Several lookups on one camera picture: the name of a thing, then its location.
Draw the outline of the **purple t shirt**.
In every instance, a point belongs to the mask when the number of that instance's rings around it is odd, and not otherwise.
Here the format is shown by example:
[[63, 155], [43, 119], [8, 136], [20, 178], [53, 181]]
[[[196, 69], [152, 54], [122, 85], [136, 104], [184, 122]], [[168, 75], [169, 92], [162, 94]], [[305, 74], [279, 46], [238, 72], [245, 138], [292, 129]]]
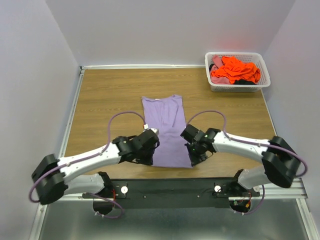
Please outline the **purple t shirt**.
[[181, 133], [186, 127], [183, 98], [141, 98], [144, 118], [150, 128], [158, 129], [159, 146], [153, 154], [153, 166], [163, 168], [191, 168], [187, 143]]

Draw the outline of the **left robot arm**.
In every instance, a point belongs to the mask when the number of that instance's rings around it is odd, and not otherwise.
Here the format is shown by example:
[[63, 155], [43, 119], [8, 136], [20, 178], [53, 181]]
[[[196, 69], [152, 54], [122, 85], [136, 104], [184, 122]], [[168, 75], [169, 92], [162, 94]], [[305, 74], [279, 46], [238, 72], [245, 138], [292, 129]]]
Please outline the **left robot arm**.
[[160, 145], [156, 128], [133, 137], [119, 136], [111, 143], [70, 157], [45, 156], [31, 175], [38, 202], [48, 205], [59, 200], [69, 188], [67, 184], [80, 175], [98, 168], [130, 162], [151, 166], [153, 154]]

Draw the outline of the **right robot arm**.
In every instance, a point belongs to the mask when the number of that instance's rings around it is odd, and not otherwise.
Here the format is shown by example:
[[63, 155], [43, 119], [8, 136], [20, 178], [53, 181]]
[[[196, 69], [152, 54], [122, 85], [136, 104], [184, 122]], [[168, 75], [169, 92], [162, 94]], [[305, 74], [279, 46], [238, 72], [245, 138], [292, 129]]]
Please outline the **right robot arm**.
[[228, 197], [247, 197], [256, 186], [274, 184], [290, 188], [297, 176], [301, 162], [288, 143], [279, 136], [253, 139], [209, 128], [203, 132], [188, 124], [180, 135], [186, 140], [191, 165], [208, 159], [207, 152], [228, 153], [260, 162], [252, 169], [240, 169], [234, 177], [221, 186], [218, 194]]

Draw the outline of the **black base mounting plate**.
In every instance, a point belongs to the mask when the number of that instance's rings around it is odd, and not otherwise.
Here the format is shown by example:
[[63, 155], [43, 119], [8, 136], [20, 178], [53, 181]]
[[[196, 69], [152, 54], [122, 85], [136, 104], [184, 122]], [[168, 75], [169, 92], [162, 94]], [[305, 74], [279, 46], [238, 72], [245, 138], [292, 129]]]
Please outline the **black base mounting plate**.
[[229, 208], [232, 199], [246, 206], [245, 198], [258, 197], [254, 189], [240, 189], [231, 177], [113, 179], [96, 194], [93, 209], [110, 213], [112, 207], [123, 209]]

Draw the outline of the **orange t shirt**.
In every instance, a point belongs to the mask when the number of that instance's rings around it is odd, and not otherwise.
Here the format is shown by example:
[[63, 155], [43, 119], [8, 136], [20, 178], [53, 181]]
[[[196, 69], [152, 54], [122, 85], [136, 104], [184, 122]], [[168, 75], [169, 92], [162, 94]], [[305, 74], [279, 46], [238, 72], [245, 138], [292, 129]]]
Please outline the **orange t shirt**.
[[253, 62], [244, 63], [234, 56], [222, 56], [220, 58], [224, 63], [222, 72], [226, 74], [230, 83], [240, 79], [252, 81], [256, 84], [260, 81], [260, 69]]

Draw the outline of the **pink t shirt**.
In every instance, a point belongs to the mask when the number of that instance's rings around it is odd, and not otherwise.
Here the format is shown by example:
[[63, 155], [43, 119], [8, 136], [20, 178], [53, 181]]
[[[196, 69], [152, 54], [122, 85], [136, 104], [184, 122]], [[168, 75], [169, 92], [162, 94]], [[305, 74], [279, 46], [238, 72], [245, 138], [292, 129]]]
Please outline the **pink t shirt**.
[[213, 65], [210, 69], [210, 80], [215, 85], [229, 85], [230, 80], [225, 73], [222, 72], [224, 63], [218, 55], [212, 56]]

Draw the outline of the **white plastic laundry basket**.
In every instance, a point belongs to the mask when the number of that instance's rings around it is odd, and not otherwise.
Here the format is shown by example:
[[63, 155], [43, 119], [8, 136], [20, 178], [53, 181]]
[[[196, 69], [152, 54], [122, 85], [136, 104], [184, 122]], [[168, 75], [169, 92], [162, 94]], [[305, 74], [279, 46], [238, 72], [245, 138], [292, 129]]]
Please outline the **white plastic laundry basket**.
[[271, 85], [263, 57], [254, 52], [208, 52], [205, 70], [212, 92], [253, 93]]

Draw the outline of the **aluminium frame rail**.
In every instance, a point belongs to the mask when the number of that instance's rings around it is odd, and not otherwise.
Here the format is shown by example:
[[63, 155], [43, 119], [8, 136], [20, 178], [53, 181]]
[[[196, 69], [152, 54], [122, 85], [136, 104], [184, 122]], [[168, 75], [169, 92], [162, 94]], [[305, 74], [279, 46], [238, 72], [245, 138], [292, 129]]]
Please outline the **aluminium frame rail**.
[[[226, 193], [230, 177], [207, 177], [207, 178], [164, 178], [164, 179], [112, 179], [112, 187], [115, 189], [119, 198], [123, 198], [134, 191], [134, 184], [143, 190], [150, 188], [151, 191], [159, 193], [164, 187], [173, 187], [177, 184], [179, 187], [185, 187], [187, 190], [207, 188], [212, 191], [214, 185], [219, 185], [219, 193]], [[82, 175], [68, 183], [62, 196], [80, 196], [85, 193], [101, 191], [103, 189], [103, 180], [98, 175]], [[265, 193], [269, 199], [306, 199], [307, 193], [301, 180], [294, 180], [290, 188], [281, 188], [273, 183], [257, 185], [252, 190], [253, 196], [261, 196]]]

